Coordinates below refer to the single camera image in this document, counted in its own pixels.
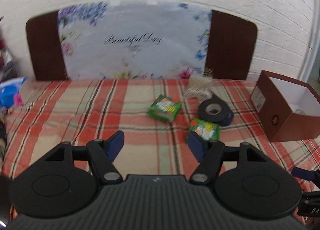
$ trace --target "open cardboard box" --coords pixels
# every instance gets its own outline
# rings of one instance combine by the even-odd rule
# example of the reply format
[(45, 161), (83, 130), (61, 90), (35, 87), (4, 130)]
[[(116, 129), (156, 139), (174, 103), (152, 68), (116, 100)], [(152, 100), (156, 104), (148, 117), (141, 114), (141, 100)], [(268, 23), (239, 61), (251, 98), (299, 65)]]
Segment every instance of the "open cardboard box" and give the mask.
[(320, 135), (320, 96), (305, 82), (263, 70), (251, 101), (270, 142)]

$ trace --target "green packet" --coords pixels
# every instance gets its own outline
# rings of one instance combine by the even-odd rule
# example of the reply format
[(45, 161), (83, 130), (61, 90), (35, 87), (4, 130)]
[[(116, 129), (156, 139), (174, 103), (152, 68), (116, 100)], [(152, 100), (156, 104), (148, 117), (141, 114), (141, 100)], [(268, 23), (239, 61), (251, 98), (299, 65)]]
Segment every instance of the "green packet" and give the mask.
[(160, 95), (150, 106), (148, 114), (161, 121), (173, 122), (181, 105), (181, 102), (175, 102), (172, 98)]
[(189, 131), (195, 131), (204, 140), (219, 141), (219, 125), (206, 122), (200, 119), (192, 119), (190, 122)]

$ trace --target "floral headboard panel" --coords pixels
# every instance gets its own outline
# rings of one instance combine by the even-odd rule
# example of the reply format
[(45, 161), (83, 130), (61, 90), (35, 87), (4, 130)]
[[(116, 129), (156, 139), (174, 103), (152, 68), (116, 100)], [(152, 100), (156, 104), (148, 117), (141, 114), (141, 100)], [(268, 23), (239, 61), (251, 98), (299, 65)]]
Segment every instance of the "floral headboard panel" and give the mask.
[(183, 3), (127, 1), (73, 5), (26, 24), (37, 80), (243, 79), (257, 27)]

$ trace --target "headboard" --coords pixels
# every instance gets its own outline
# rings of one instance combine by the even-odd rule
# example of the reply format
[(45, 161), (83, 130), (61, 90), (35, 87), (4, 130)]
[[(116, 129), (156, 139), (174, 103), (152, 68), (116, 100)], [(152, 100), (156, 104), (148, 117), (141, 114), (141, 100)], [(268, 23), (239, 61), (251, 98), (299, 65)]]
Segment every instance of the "headboard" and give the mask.
[[(58, 34), (58, 11), (29, 19), (26, 33), (37, 80), (68, 79)], [(257, 27), (227, 13), (212, 11), (206, 76), (245, 80), (250, 68)]]

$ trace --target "plaid bedsheet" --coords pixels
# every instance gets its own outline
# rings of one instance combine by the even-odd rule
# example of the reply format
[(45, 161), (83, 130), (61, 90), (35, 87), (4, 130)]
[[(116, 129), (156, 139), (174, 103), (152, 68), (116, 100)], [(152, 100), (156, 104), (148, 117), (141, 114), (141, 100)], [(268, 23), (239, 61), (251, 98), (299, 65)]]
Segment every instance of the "plaid bedsheet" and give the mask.
[[(107, 139), (117, 130), (125, 134), (125, 145), (115, 166), (126, 174), (185, 174), (197, 162), (185, 144), (190, 119), (196, 117), (199, 101), (184, 99), (187, 80), (82, 80), (26, 82), (21, 90), (25, 106), (7, 116), (8, 144), (2, 173), (17, 177), (43, 154), (62, 141), (85, 145), (95, 138)], [(227, 146), (252, 143), (282, 168), (317, 169), (318, 139), (270, 143), (249, 98), (254, 82), (215, 80), (215, 93), (235, 113), (232, 124), (221, 128), (220, 140)], [(173, 123), (157, 121), (146, 114), (159, 94), (183, 103)], [(75, 162), (88, 170), (88, 164)], [(222, 171), (235, 167), (225, 162)], [(300, 180), (312, 191), (310, 182)]]

